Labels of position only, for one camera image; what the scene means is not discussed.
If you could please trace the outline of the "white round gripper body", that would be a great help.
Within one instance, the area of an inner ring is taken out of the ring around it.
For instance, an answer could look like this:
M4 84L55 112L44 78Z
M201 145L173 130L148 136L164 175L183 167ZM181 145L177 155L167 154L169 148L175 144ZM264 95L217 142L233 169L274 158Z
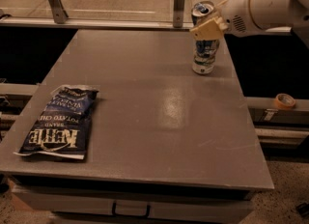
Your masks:
M227 25L226 34L242 38L266 32L253 18L251 0L224 0L216 8Z

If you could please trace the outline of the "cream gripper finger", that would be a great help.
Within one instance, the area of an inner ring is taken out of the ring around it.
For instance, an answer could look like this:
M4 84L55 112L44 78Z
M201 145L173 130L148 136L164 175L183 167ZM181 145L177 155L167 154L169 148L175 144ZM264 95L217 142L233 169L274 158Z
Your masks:
M196 41L214 41L222 39L224 32L228 29L228 24L221 16L216 16L190 30L190 34Z

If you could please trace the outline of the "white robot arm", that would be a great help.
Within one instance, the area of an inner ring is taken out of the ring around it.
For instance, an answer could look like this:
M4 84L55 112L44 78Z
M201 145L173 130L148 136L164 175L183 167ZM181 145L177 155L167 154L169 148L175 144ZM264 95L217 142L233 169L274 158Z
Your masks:
M197 41L267 34L274 28L308 26L309 0L224 0L216 5L198 3L191 35Z

